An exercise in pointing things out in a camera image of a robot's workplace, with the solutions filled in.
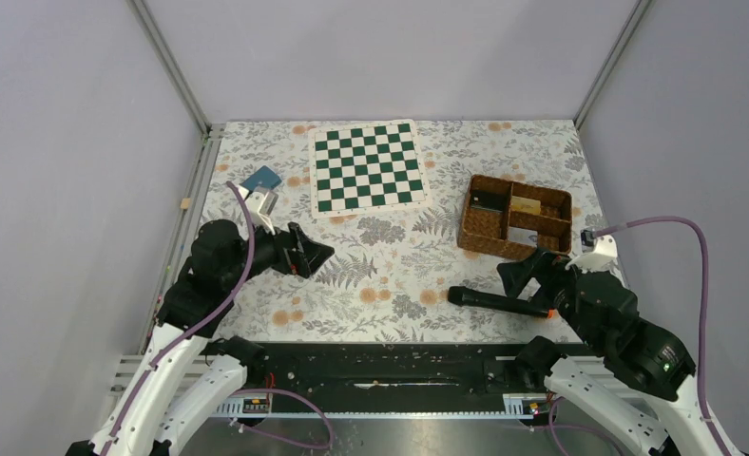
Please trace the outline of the blue card holder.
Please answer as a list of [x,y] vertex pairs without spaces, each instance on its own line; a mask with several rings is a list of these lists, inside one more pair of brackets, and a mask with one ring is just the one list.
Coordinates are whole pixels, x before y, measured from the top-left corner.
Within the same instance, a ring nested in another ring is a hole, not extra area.
[[274,190],[282,183],[281,177],[268,166],[262,166],[248,178],[246,178],[240,186],[253,192],[258,187],[265,188],[268,190]]

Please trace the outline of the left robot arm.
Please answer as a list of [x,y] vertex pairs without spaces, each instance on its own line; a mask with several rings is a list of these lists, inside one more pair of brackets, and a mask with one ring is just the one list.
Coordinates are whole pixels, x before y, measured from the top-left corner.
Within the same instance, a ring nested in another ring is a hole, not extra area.
[[240,336],[214,340],[240,287],[273,270],[309,278],[335,253],[300,226],[242,238],[237,224],[203,225],[168,289],[140,367],[103,427],[69,455],[176,455],[229,395],[265,381],[265,350]]

